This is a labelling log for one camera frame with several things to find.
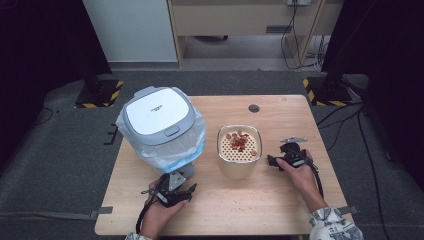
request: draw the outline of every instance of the wooden table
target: wooden table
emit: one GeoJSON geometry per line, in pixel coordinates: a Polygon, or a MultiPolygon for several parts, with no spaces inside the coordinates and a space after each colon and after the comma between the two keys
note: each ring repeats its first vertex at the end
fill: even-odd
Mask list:
{"type": "MultiPolygon", "coordinates": [[[[309,234],[309,212],[284,172],[270,167],[266,155],[282,156],[280,139],[306,137],[301,148],[309,149],[319,167],[325,200],[344,207],[346,201],[331,165],[309,104],[300,95],[191,96],[192,104],[206,122],[206,144],[195,162],[195,174],[182,190],[197,183],[192,201],[167,225],[162,235],[301,235],[309,234]],[[252,113],[248,107],[259,106],[252,113]],[[216,138],[221,127],[250,125],[262,138],[262,158],[253,174],[234,181],[220,172],[216,138]]],[[[98,235],[126,235],[135,231],[150,182],[156,173],[139,159],[124,139],[95,226],[98,235]]],[[[346,218],[352,221],[351,215],[346,218]]]]}

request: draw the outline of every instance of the power strip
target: power strip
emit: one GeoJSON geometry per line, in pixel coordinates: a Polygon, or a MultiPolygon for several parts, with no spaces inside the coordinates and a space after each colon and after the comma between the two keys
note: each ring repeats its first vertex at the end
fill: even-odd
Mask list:
{"type": "Polygon", "coordinates": [[[311,0],[287,0],[287,5],[293,6],[297,2],[298,6],[309,6],[311,5],[311,0]]]}

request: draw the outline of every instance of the human hand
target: human hand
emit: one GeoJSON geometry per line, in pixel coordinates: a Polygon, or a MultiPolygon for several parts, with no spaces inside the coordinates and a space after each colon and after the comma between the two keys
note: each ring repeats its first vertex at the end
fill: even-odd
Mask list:
{"type": "MultiPolygon", "coordinates": [[[[312,159],[308,150],[306,150],[306,156],[312,159]]],[[[312,213],[328,206],[318,191],[315,176],[310,166],[304,164],[299,168],[294,168],[280,158],[277,158],[277,163],[289,175],[293,185],[299,190],[309,212],[312,213]]]]}
{"type": "MultiPolygon", "coordinates": [[[[159,183],[159,179],[149,184],[149,189],[155,188],[159,183]]],[[[189,202],[188,200],[181,201],[172,207],[164,207],[157,201],[156,196],[149,195],[149,198],[144,204],[147,204],[151,198],[155,201],[144,215],[143,222],[140,228],[140,235],[148,238],[157,239],[159,233],[165,228],[169,220],[179,213],[189,202]]]]}
{"type": "MultiPolygon", "coordinates": [[[[306,156],[312,159],[312,156],[308,150],[306,150],[306,156]]],[[[277,158],[277,163],[289,175],[294,186],[299,191],[318,191],[315,183],[314,173],[308,165],[303,164],[298,168],[294,168],[281,158],[277,158]]]]}

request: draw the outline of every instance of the white wall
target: white wall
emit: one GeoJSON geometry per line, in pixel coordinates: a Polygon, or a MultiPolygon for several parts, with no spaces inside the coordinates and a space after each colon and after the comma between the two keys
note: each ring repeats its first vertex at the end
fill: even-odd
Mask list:
{"type": "Polygon", "coordinates": [[[83,0],[109,62],[177,62],[166,0],[83,0]]]}

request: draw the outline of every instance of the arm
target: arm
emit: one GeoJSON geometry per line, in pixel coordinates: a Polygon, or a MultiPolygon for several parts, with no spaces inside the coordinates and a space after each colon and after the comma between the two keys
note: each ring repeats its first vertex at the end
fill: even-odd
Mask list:
{"type": "Polygon", "coordinates": [[[362,240],[361,230],[353,223],[345,220],[336,208],[330,208],[324,198],[319,194],[312,169],[307,165],[293,168],[282,159],[277,163],[289,175],[294,186],[302,196],[303,201],[311,213],[310,223],[312,231],[310,239],[354,239],[362,240]]]}
{"type": "MultiPolygon", "coordinates": [[[[152,182],[149,184],[149,189],[155,188],[159,183],[159,180],[152,182]]],[[[151,198],[155,198],[156,196],[150,195],[146,200],[145,204],[147,204],[151,198]]],[[[177,203],[175,206],[170,208],[164,207],[159,202],[154,202],[150,208],[147,210],[146,215],[144,215],[143,222],[140,228],[141,239],[158,239],[160,232],[165,228],[166,224],[169,220],[172,219],[177,213],[179,213],[188,203],[188,200],[181,201],[177,203]]],[[[128,234],[126,240],[137,239],[137,234],[130,233],[128,234]]]]}

